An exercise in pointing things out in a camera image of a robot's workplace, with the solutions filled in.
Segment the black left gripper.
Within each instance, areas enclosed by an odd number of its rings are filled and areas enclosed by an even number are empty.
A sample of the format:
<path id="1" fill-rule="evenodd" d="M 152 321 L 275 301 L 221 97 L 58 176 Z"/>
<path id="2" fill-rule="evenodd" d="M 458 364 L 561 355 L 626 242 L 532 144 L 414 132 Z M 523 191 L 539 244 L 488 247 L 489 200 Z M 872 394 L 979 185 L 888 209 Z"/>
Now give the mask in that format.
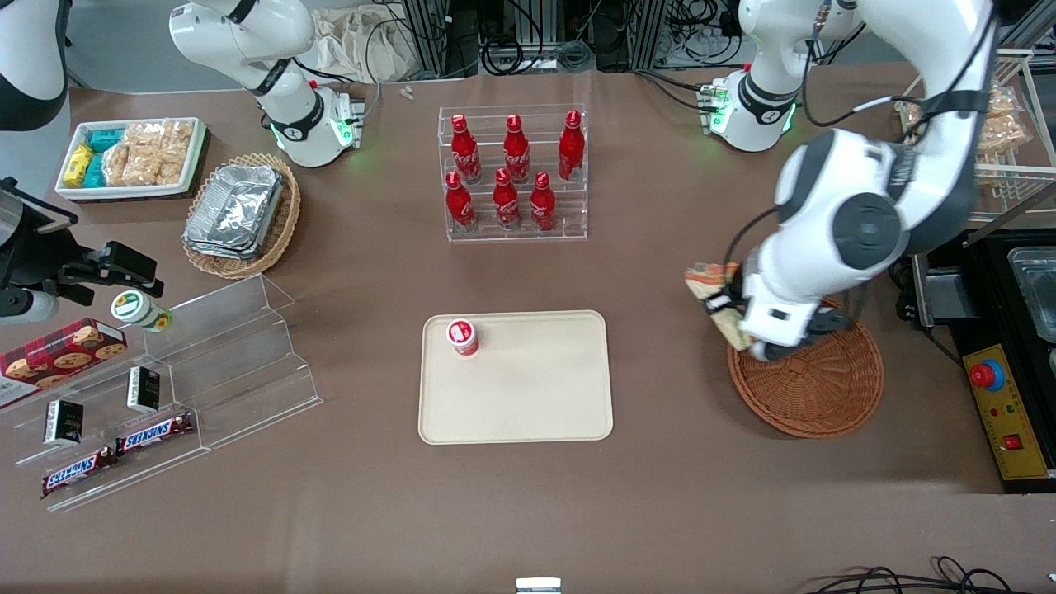
<path id="1" fill-rule="evenodd" d="M 744 302 L 739 293 L 729 287 L 718 287 L 717 292 L 703 299 L 703 308 L 710 318 L 743 318 Z M 852 326 L 852 318 L 845 309 L 819 307 L 813 315 L 813 335 L 828 335 Z"/>

